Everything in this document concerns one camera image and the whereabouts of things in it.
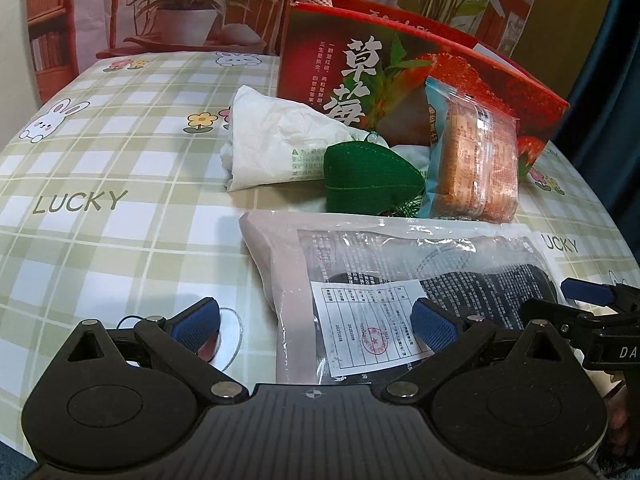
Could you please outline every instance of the metal screw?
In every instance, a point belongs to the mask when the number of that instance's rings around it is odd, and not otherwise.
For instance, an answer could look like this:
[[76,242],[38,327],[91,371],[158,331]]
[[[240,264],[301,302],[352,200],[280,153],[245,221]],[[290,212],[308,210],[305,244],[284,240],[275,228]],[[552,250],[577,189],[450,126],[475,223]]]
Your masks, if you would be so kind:
[[242,384],[222,381],[211,387],[211,393],[223,399],[233,399],[242,393]]
[[386,387],[387,392],[394,397],[407,399],[418,394],[419,388],[416,384],[407,381],[396,381]]

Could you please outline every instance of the bunny print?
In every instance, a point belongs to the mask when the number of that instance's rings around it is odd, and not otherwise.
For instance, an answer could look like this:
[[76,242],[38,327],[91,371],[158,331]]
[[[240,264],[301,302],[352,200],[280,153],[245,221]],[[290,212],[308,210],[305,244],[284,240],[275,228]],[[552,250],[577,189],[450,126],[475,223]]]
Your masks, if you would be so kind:
[[247,65],[256,66],[260,65],[261,61],[252,54],[234,54],[232,52],[219,52],[219,57],[216,59],[216,63],[220,66],[235,66],[235,65]]
[[62,124],[69,115],[84,110],[91,104],[89,102],[79,103],[71,106],[71,99],[64,99],[53,105],[53,108],[43,116],[38,117],[33,123],[27,126],[20,134],[20,138],[28,137],[31,142],[40,142],[45,137],[49,137]]

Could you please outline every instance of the table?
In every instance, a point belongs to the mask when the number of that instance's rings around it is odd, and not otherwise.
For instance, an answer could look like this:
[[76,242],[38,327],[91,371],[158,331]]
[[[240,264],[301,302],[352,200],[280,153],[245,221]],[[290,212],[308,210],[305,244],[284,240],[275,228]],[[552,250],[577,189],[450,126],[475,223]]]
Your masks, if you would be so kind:
[[[324,184],[226,193],[220,149],[235,90],[274,94],[278,59],[179,52],[100,60],[47,136],[0,156],[0,440],[30,450],[20,409],[81,320],[171,317],[204,296],[232,307],[244,338],[227,370],[249,389],[274,380],[276,319],[238,228],[245,211],[322,209]],[[36,128],[46,121],[34,120]],[[39,135],[39,131],[30,137]],[[516,221],[562,272],[640,285],[640,270],[597,197],[549,145],[520,189]]]

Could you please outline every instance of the strawberry image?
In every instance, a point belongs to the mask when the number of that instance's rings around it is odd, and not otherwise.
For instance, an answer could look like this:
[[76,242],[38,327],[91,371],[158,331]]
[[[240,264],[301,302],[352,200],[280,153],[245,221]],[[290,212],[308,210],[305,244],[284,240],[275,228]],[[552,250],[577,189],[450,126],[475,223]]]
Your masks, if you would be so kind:
[[518,177],[523,179],[545,149],[546,142],[537,137],[518,137]]
[[428,76],[432,76],[452,86],[460,94],[472,96],[473,99],[489,109],[500,110],[511,117],[516,116],[513,110],[491,91],[478,71],[462,56],[440,52],[438,54],[421,54],[415,59],[428,60],[431,61],[431,64],[417,68],[406,68],[394,78],[388,93],[393,96],[393,101],[387,103],[387,110],[402,101],[412,90],[424,85],[424,80]]

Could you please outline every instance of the red stamp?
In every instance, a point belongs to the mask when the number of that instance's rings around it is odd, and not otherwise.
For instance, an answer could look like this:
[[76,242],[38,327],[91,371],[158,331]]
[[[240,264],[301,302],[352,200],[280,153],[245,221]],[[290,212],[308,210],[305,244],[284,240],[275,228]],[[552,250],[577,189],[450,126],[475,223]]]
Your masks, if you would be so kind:
[[379,328],[367,328],[362,333],[362,345],[370,354],[380,355],[386,352],[386,337]]

